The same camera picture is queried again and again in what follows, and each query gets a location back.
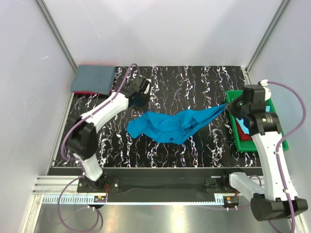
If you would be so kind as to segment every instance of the blue cloth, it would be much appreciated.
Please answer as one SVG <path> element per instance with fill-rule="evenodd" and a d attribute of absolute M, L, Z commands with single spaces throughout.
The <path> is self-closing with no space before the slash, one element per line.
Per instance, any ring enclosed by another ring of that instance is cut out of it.
<path fill-rule="evenodd" d="M 269 112 L 269 111 L 270 111 L 270 106 L 266 106 L 266 112 Z M 237 118 L 236 118 L 236 120 L 237 120 L 237 123 L 241 126 L 242 131 L 245 134 L 249 134 L 248 128 L 246 128 L 246 126 L 244 125 L 244 120 L 243 119 L 239 120 Z"/>
<path fill-rule="evenodd" d="M 225 104 L 200 111 L 184 110 L 174 116 L 146 112 L 128 123 L 127 131 L 136 138 L 142 133 L 158 143 L 183 144 L 225 110 Z"/>

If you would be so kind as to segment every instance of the white backdrop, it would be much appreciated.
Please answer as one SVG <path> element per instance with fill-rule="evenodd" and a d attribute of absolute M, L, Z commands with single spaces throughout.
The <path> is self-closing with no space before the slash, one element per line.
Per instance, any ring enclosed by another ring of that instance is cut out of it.
<path fill-rule="evenodd" d="M 44 0 L 77 64 L 242 65 L 281 0 Z"/>
<path fill-rule="evenodd" d="M 34 0 L 0 1 L 1 232 L 21 232 L 74 73 Z"/>
<path fill-rule="evenodd" d="M 251 70 L 254 83 L 262 79 L 280 82 L 295 89 L 307 108 L 303 127 L 288 139 L 285 154 L 293 184 L 299 197 L 311 205 L 311 1 L 293 0 L 281 18 L 262 54 Z M 284 132 L 301 120 L 302 111 L 296 97 L 284 88 L 270 86 L 272 100 Z M 311 231 L 311 211 L 305 215 Z"/>

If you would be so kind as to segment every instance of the green tray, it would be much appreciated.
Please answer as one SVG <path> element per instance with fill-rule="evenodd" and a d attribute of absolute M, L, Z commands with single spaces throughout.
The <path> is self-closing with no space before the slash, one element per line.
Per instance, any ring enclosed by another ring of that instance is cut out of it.
<path fill-rule="evenodd" d="M 237 97 L 239 97 L 241 94 L 243 93 L 243 91 L 232 91 L 229 90 L 227 91 L 226 95 L 227 95 L 227 103 L 233 101 L 234 99 L 236 99 Z M 266 101 L 267 105 L 270 106 L 270 112 L 276 112 L 271 99 Z M 233 128 L 233 135 L 234 135 L 234 140 L 237 144 L 237 150 L 238 151 L 257 151 L 256 146 L 254 144 L 253 141 L 245 141 L 242 142 L 240 141 L 239 135 L 238 135 L 238 129 L 237 129 L 237 123 L 235 121 L 235 118 L 230 115 L 230 120 L 231 120 L 231 124 L 232 124 L 232 128 Z M 283 150 L 288 150 L 288 143 L 285 140 L 283 143 Z"/>

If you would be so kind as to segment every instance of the white robotic arm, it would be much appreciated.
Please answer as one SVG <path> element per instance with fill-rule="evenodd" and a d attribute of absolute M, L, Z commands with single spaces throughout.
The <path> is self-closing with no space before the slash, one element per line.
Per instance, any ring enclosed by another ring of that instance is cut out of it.
<path fill-rule="evenodd" d="M 136 76 L 133 82 L 123 86 L 120 93 L 116 94 L 113 92 L 108 99 L 91 111 L 82 114 L 78 119 L 72 119 L 73 123 L 76 123 L 88 117 L 72 132 L 66 145 L 74 157 L 82 163 L 86 177 L 93 182 L 103 174 L 95 154 L 98 148 L 97 133 L 110 119 L 128 107 L 147 111 L 150 81 L 142 76 Z"/>
<path fill-rule="evenodd" d="M 289 217 L 287 194 L 293 202 L 296 215 L 308 209 L 307 201 L 298 198 L 288 173 L 283 148 L 280 147 L 278 155 L 287 185 L 284 190 L 275 152 L 276 145 L 282 138 L 282 129 L 277 114 L 265 111 L 265 100 L 270 97 L 271 92 L 264 80 L 258 85 L 246 85 L 243 94 L 226 106 L 234 117 L 244 119 L 258 150 L 264 188 L 249 179 L 245 173 L 234 172 L 229 175 L 230 186 L 251 202 L 253 215 L 258 221 Z"/>

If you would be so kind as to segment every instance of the black mat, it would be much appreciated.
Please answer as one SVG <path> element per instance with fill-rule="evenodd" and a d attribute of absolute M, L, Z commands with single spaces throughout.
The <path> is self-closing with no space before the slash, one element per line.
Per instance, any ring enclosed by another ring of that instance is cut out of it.
<path fill-rule="evenodd" d="M 116 68 L 115 87 L 119 87 L 125 71 L 125 67 Z M 140 71 L 153 82 L 149 110 L 170 115 L 188 108 L 202 110 L 221 104 L 227 90 L 242 89 L 245 82 L 240 67 L 140 67 Z M 104 96 L 75 94 L 69 115 L 79 116 L 105 99 Z M 128 109 L 100 131 L 97 156 L 102 167 L 260 166 L 257 153 L 237 152 L 227 113 L 181 146 L 158 144 L 144 135 L 132 139 L 126 126 L 140 115 Z M 66 125 L 63 137 L 69 127 Z M 53 166 L 78 165 L 65 163 L 58 152 Z"/>

